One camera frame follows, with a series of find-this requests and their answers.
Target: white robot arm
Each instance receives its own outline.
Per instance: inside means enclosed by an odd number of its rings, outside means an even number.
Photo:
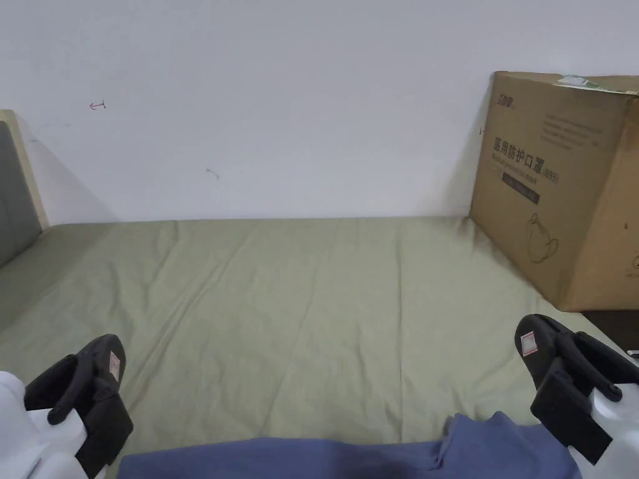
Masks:
[[[7,479],[102,479],[133,431],[119,397],[124,348],[91,341],[24,386],[0,372],[0,471]]]
[[[87,479],[75,458],[86,429],[75,409],[55,426],[50,409],[27,411],[22,381],[0,371],[0,470],[10,479]],[[96,478],[102,479],[103,469]]]
[[[568,447],[583,479],[639,478],[639,368],[586,333],[525,316],[515,345],[537,395],[533,415]]]

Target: wrinkled sheet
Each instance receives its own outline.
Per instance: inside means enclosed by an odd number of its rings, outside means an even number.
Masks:
[[[124,453],[429,441],[454,413],[536,422],[513,342],[533,312],[612,344],[466,218],[65,225],[0,270],[0,369],[28,382],[117,334]]]

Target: white wall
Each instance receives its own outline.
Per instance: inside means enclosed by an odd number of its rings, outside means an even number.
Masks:
[[[5,2],[0,107],[31,129],[53,224],[462,214],[490,73],[637,74],[638,14],[632,0]]]

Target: dark floor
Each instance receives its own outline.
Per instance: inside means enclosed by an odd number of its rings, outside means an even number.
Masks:
[[[583,315],[624,351],[639,349],[639,310],[586,311]]]

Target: chinese characters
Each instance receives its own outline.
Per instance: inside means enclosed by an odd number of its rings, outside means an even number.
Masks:
[[[559,182],[559,176],[557,173],[547,167],[544,167],[545,161],[543,158],[531,155],[523,148],[519,148],[500,137],[495,137],[495,145],[493,146],[493,149],[506,156],[508,159],[514,160],[515,163],[523,164],[524,167],[533,170],[536,174],[541,175],[553,183]]]

